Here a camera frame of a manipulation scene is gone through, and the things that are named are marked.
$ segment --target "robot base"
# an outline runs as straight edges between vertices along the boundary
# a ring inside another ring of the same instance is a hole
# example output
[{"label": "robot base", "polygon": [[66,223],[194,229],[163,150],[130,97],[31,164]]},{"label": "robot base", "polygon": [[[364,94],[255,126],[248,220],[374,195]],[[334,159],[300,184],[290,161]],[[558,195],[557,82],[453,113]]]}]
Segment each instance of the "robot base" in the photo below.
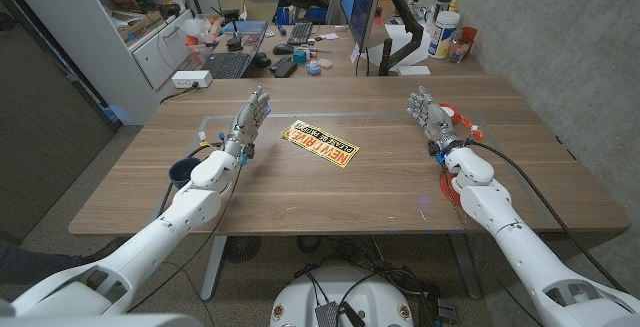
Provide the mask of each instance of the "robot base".
[{"label": "robot base", "polygon": [[[339,304],[347,290],[371,274],[371,271],[353,266],[330,266],[320,267],[310,273],[327,294],[329,301]],[[317,286],[316,290],[318,301],[325,305],[324,296]],[[364,312],[363,321],[366,326],[413,327],[411,313],[403,318],[400,312],[409,311],[407,300],[397,288],[380,276],[371,277],[359,284],[349,292],[346,302],[361,316]],[[274,314],[276,307],[279,307],[280,313],[283,312],[279,318]],[[276,298],[269,326],[318,326],[315,309],[313,283],[308,276],[302,275],[285,287]],[[344,313],[340,315],[340,322],[342,326],[351,326]]]}]

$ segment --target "power strip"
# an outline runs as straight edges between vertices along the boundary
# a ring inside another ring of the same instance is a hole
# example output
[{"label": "power strip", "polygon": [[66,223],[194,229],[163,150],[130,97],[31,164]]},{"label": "power strip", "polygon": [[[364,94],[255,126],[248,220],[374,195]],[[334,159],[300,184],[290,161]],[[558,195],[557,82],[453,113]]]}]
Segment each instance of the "power strip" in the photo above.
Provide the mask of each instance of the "power strip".
[{"label": "power strip", "polygon": [[176,88],[190,88],[195,82],[198,87],[209,87],[209,83],[213,80],[211,72],[204,71],[178,71],[171,77]]}]

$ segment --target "white robotic arm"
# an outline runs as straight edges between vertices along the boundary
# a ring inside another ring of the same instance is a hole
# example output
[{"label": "white robotic arm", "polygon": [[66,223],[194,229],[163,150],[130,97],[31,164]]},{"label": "white robotic arm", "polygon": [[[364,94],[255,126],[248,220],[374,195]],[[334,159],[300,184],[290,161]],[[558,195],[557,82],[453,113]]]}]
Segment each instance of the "white robotic arm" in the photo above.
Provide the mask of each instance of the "white robotic arm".
[{"label": "white robotic arm", "polygon": [[261,88],[236,115],[221,150],[191,173],[191,181],[156,220],[108,257],[56,273],[13,303],[15,317],[99,316],[124,313],[140,285],[190,231],[220,213],[233,176],[247,158],[262,121],[270,113],[269,95]]},{"label": "white robotic arm", "polygon": [[638,326],[640,301],[567,268],[511,206],[493,167],[460,140],[451,118],[422,87],[408,109],[429,138],[429,152],[451,173],[464,211],[500,246],[545,326]]}]

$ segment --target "yellow sticker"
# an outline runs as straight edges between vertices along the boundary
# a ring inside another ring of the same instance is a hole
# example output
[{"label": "yellow sticker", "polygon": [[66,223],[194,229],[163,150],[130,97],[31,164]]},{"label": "yellow sticker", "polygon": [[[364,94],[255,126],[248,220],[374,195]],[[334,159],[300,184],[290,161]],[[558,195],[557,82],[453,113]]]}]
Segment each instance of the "yellow sticker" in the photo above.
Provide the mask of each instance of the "yellow sticker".
[{"label": "yellow sticker", "polygon": [[300,120],[282,131],[284,138],[344,168],[360,147]]}]

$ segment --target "office desk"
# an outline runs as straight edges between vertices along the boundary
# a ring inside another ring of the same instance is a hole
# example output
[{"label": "office desk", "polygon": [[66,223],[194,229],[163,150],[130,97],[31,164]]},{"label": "office desk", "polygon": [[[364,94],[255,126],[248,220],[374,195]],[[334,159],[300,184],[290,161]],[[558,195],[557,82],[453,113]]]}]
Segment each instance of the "office desk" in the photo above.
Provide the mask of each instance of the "office desk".
[{"label": "office desk", "polygon": [[[276,35],[273,37],[265,38],[260,46],[260,52],[267,54],[267,57],[271,59],[272,63],[276,63],[280,58],[284,56],[278,56],[273,54],[273,47],[281,43],[287,43],[287,39],[291,34],[293,26],[284,26],[287,29],[287,35],[281,36],[278,32],[278,28],[275,25],[269,24],[269,29]],[[335,26],[313,26],[312,32],[316,32],[320,28],[318,33],[311,35],[316,37],[321,34],[329,34],[335,32]],[[354,77],[356,75],[356,64],[351,63],[351,52],[353,51],[354,42],[351,37],[351,31],[335,32],[340,38],[335,40],[322,40],[316,42],[315,48],[319,50],[332,51],[331,53],[318,52],[318,58],[325,58],[333,62],[333,67],[330,70],[322,70],[322,76],[328,77]],[[369,38],[368,46],[372,47],[381,44],[385,38],[389,37],[387,30],[383,25],[373,25],[371,28],[371,36]],[[416,64],[417,66],[428,66],[431,70],[432,76],[469,76],[469,75],[485,75],[482,66],[473,57],[465,59],[460,64],[449,62],[448,59],[436,60],[427,58]],[[312,77],[307,73],[306,68],[300,66],[289,78],[299,77]],[[370,64],[370,74],[378,74],[378,66],[373,63]],[[360,58],[358,63],[358,76],[365,76],[367,71],[367,60]],[[257,68],[254,65],[247,70],[246,77],[248,78],[273,78],[273,73],[269,72],[268,68]]]},{"label": "office desk", "polygon": [[[129,236],[159,211],[171,165],[197,146],[226,132],[230,119],[261,85],[272,114],[256,139],[256,156],[241,171],[218,221],[201,298],[209,300],[226,238],[237,235],[448,233],[462,229],[440,190],[441,167],[428,155],[422,128],[404,111],[409,93],[425,86],[441,103],[456,106],[529,174],[565,223],[574,230],[621,231],[622,210],[511,88],[493,76],[328,77],[219,80],[161,105],[69,225],[77,235]],[[281,138],[301,119],[360,147],[340,168]],[[459,130],[461,136],[466,131]],[[514,208],[535,230],[559,226],[516,172],[475,148],[495,167]],[[204,150],[198,157],[206,156]],[[481,230],[466,218],[471,231]],[[481,296],[464,237],[451,235],[470,296]]]}]

